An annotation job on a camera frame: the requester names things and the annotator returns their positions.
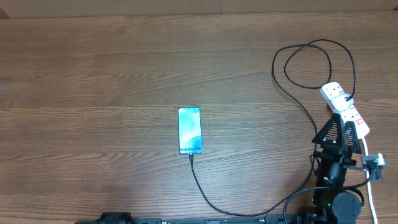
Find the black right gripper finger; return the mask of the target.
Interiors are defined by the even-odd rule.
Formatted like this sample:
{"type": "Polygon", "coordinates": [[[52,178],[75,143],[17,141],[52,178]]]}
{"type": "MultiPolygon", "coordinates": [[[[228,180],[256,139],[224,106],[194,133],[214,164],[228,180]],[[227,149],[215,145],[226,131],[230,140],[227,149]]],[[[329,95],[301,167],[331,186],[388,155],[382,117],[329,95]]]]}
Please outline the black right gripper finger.
{"type": "Polygon", "coordinates": [[[343,133],[345,135],[347,150],[355,154],[362,154],[355,123],[353,121],[347,121],[345,123],[343,133]]]}
{"type": "Polygon", "coordinates": [[[342,122],[341,115],[334,113],[312,139],[312,143],[319,144],[324,149],[343,149],[345,140],[342,122]]]}

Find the white power strip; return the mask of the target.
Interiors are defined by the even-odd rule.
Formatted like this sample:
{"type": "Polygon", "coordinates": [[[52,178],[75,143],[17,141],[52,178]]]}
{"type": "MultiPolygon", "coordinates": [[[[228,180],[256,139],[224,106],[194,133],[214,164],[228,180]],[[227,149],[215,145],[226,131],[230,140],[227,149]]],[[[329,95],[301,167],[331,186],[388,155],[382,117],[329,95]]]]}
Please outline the white power strip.
{"type": "MultiPolygon", "coordinates": [[[[340,94],[346,93],[344,89],[337,82],[331,82],[323,85],[320,88],[320,94],[330,107],[330,100],[340,94]]],[[[353,121],[355,123],[357,135],[359,139],[363,139],[369,132],[370,128],[355,108],[354,104],[348,109],[338,113],[341,115],[342,120],[346,123],[347,121],[353,121]]]]}

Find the blue Galaxy smartphone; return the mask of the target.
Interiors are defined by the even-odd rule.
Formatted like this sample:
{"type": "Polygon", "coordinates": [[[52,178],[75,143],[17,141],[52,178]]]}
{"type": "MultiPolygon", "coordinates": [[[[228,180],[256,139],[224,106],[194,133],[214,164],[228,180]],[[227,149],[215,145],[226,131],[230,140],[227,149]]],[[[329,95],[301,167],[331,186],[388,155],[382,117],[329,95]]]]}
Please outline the blue Galaxy smartphone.
{"type": "Polygon", "coordinates": [[[180,154],[201,154],[201,110],[199,107],[178,109],[178,145],[180,154]]]}

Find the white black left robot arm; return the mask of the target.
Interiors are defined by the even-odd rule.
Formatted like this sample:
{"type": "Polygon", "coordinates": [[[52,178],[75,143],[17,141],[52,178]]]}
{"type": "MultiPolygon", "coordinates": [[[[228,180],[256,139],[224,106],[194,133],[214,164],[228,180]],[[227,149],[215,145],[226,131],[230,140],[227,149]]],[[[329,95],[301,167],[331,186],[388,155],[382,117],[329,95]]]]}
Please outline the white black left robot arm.
{"type": "Polygon", "coordinates": [[[135,224],[135,221],[129,212],[104,212],[96,220],[75,224],[135,224]]]}

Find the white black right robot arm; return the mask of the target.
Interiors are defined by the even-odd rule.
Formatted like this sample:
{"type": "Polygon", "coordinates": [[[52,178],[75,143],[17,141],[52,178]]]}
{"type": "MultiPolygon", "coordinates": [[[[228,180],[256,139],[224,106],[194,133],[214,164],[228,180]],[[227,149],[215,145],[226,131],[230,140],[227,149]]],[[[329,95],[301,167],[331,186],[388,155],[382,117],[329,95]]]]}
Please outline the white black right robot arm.
{"type": "Polygon", "coordinates": [[[312,162],[318,166],[315,186],[298,190],[286,200],[284,223],[355,223],[364,204],[359,188],[367,182],[345,186],[347,170],[357,168],[353,154],[362,154],[354,122],[344,122],[340,114],[334,113],[312,143],[321,148],[312,154],[312,162]],[[314,206],[289,217],[289,203],[307,192],[313,193],[314,206]]]}

